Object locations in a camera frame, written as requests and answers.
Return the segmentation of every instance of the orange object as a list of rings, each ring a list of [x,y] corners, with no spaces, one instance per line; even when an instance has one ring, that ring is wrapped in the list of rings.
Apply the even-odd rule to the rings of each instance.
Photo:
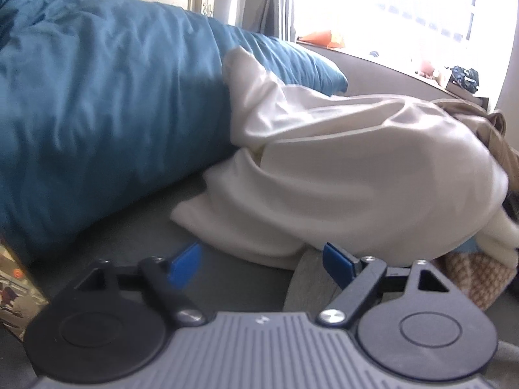
[[[16,279],[23,278],[23,272],[21,269],[16,268],[13,270],[12,276],[15,277]]]
[[[340,33],[332,33],[331,30],[321,32],[312,32],[298,39],[301,42],[307,42],[326,48],[344,48],[344,39]]]

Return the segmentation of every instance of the comic book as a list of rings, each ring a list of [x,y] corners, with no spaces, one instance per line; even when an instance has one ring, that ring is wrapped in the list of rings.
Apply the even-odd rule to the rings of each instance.
[[[0,323],[23,340],[27,325],[47,303],[20,261],[0,240]]]

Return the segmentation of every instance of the orange dot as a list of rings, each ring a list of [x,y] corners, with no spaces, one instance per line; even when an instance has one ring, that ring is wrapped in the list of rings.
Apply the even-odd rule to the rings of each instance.
[[[23,272],[21,269],[14,269],[12,272],[12,276],[15,277],[16,279],[20,279],[23,277]]]

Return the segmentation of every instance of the ridged gray surface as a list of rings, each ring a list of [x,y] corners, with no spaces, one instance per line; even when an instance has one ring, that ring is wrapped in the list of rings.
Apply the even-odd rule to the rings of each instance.
[[[44,378],[37,389],[79,387]],[[153,363],[92,389],[412,389],[491,388],[481,378],[421,385],[376,369],[346,332],[323,329],[302,313],[219,313],[182,329]]]

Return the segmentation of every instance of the brown fabric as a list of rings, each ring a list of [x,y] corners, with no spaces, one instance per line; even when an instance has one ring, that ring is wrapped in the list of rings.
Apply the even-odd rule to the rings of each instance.
[[[509,192],[519,192],[519,155],[504,139],[507,123],[501,112],[488,114],[463,100],[435,100],[456,120],[465,124],[488,149],[508,175]],[[516,269],[485,253],[447,253],[438,259],[442,272],[480,309],[488,309],[505,290]]]

